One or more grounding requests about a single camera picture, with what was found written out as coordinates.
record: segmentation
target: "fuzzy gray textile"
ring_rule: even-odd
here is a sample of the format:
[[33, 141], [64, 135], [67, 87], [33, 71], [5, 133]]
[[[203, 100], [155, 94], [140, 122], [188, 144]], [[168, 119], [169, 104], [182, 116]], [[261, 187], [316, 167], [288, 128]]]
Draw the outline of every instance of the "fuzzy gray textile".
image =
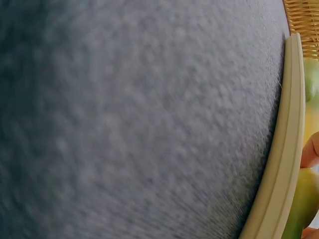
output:
[[281, 0], [0, 0], [0, 238], [237, 238], [288, 35]]

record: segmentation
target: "pear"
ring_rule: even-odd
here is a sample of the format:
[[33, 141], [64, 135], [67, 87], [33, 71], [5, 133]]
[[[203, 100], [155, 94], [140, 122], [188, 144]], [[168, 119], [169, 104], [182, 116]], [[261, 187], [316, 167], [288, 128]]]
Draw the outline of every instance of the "pear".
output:
[[300, 239], [319, 210], [319, 174], [302, 168], [282, 239]]

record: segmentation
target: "beige edge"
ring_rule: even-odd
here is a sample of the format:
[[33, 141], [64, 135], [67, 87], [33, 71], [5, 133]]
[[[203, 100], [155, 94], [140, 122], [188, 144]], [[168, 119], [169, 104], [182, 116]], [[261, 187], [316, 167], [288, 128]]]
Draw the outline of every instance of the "beige edge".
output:
[[266, 169], [240, 239], [280, 239], [297, 184], [305, 128], [305, 79], [300, 35], [286, 40], [284, 79]]

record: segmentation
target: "yellow fruit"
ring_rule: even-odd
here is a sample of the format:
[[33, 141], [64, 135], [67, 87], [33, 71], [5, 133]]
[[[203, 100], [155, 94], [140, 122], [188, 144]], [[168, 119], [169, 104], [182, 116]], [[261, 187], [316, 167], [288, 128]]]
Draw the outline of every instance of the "yellow fruit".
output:
[[282, 239], [300, 239], [318, 210], [319, 174], [310, 168], [302, 168]]
[[319, 90], [319, 61], [313, 58], [304, 58], [306, 102], [315, 101]]
[[305, 135], [304, 145], [311, 135], [319, 131], [319, 109], [310, 104], [306, 104], [306, 121], [305, 121]]

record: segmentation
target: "finger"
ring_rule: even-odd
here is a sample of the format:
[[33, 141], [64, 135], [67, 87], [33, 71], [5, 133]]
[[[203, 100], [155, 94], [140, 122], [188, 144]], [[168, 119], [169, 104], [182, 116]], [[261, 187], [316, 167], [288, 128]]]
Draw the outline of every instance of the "finger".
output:
[[314, 233], [315, 231], [317, 231], [317, 229], [315, 228], [306, 228], [303, 230], [303, 235], [302, 238], [305, 238], [306, 236], [311, 235], [312, 233]]
[[312, 233], [310, 233], [302, 239], [319, 239], [319, 230], [315, 229]]
[[311, 168], [319, 164], [319, 132], [307, 141], [301, 155], [300, 168]]

